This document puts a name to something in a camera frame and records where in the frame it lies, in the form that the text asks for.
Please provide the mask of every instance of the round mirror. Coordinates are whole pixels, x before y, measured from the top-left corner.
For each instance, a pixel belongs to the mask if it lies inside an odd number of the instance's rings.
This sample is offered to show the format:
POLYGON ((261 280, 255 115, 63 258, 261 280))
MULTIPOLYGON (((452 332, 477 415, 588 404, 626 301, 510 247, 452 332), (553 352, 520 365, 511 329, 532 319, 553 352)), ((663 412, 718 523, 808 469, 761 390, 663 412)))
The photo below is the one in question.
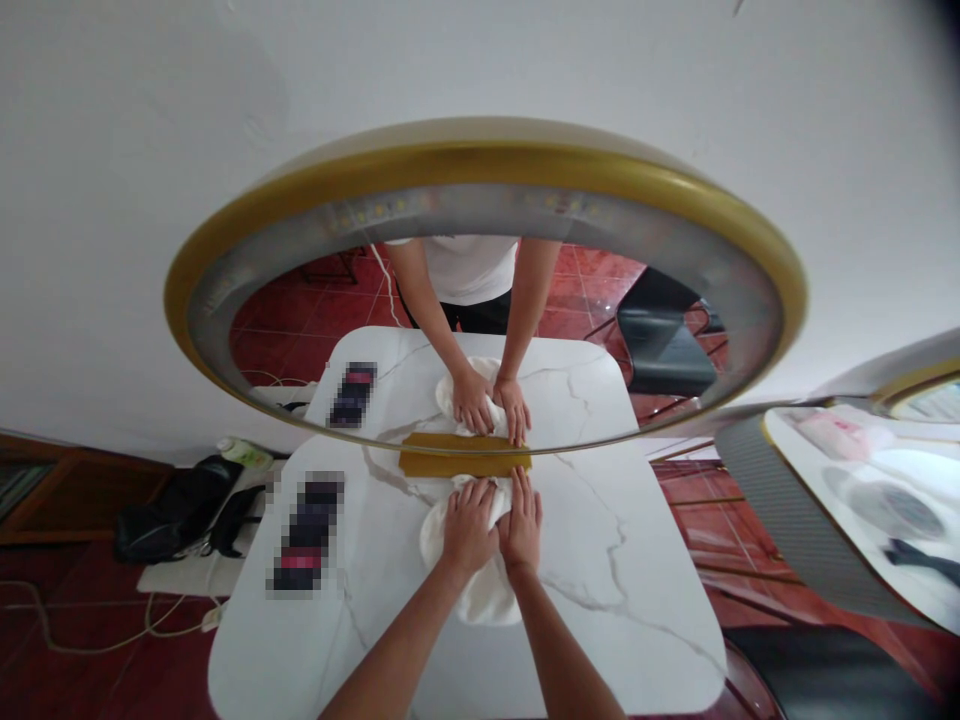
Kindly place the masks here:
POLYGON ((874 394, 873 403, 895 420, 960 423, 960 359, 897 378, 874 394))
POLYGON ((519 388, 539 454, 729 401, 789 347, 805 285, 770 223, 678 161, 476 118, 364 133, 278 169, 187 241, 165 302, 190 360, 277 418, 506 454, 462 439, 461 400, 492 393, 505 435, 519 388))

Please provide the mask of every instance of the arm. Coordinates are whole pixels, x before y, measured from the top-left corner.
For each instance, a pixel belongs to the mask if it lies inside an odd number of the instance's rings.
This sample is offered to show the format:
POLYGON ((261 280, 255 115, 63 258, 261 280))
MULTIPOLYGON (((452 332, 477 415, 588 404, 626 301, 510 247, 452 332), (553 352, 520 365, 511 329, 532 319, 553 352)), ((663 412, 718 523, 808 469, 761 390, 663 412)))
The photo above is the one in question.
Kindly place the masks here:
POLYGON ((546 307, 561 246, 562 243, 556 240, 523 238, 513 273, 507 342, 503 348, 500 373, 493 386, 493 399, 506 411, 510 441, 517 447, 523 444, 526 430, 531 427, 530 408, 523 401, 517 373, 546 307))
POLYGON ((610 688, 567 629, 537 577, 543 506, 522 467, 513 470, 513 509, 501 518, 500 548, 537 666, 547 716, 626 720, 610 688))
POLYGON ((403 245, 387 245, 387 254, 403 288, 404 302, 453 377, 454 418, 466 423, 472 432, 485 435, 493 427, 486 400, 488 395, 493 396, 493 385, 471 367, 453 337, 430 283, 423 240, 414 238, 403 245))
POLYGON ((487 530, 496 486, 483 479, 450 495, 443 554, 400 614, 320 714, 320 720, 402 718, 437 636, 467 581, 497 550, 487 530))

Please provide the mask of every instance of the white bottle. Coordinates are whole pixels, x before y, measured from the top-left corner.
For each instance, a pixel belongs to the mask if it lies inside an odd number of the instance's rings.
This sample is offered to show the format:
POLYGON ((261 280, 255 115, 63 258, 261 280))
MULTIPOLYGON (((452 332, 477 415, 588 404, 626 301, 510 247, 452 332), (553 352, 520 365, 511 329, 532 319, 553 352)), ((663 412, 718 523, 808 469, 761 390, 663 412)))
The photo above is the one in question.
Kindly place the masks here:
POLYGON ((273 461, 269 453, 240 438, 224 438, 217 443, 217 450, 224 460, 237 462, 254 470, 261 470, 273 461))

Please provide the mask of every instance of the forearm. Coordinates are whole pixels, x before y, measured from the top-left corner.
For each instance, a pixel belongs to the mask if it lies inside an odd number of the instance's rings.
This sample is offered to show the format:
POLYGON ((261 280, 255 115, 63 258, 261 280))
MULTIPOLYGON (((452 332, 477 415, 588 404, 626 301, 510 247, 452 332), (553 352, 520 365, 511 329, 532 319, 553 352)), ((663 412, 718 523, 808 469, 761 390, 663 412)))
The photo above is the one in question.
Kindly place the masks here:
POLYGON ((441 559, 320 720, 405 717, 430 651, 468 579, 441 559))
POLYGON ((393 263, 403 301, 447 370, 454 376, 468 370, 470 364, 467 356, 454 338, 430 283, 422 241, 417 238, 405 245, 388 245, 387 253, 393 263))
POLYGON ((523 615, 547 716, 551 720, 626 718, 610 688, 567 629, 536 572, 530 568, 516 570, 510 583, 523 615))
POLYGON ((500 377, 515 380, 520 363, 537 331, 540 316, 547 305, 553 269, 562 243, 555 240, 523 238, 514 270, 510 319, 503 348, 500 377))

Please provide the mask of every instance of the white t-shirt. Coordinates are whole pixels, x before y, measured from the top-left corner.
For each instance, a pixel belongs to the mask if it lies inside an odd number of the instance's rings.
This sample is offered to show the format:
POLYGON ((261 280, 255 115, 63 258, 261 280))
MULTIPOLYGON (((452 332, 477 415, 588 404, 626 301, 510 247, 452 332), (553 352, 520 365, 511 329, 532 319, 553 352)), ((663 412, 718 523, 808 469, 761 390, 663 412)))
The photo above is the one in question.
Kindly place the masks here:
MULTIPOLYGON (((410 240, 390 240, 387 244, 403 245, 410 240)), ((513 287, 519 240, 502 235, 423 238, 427 271, 437 299, 451 305, 476 305, 506 293, 513 287)))

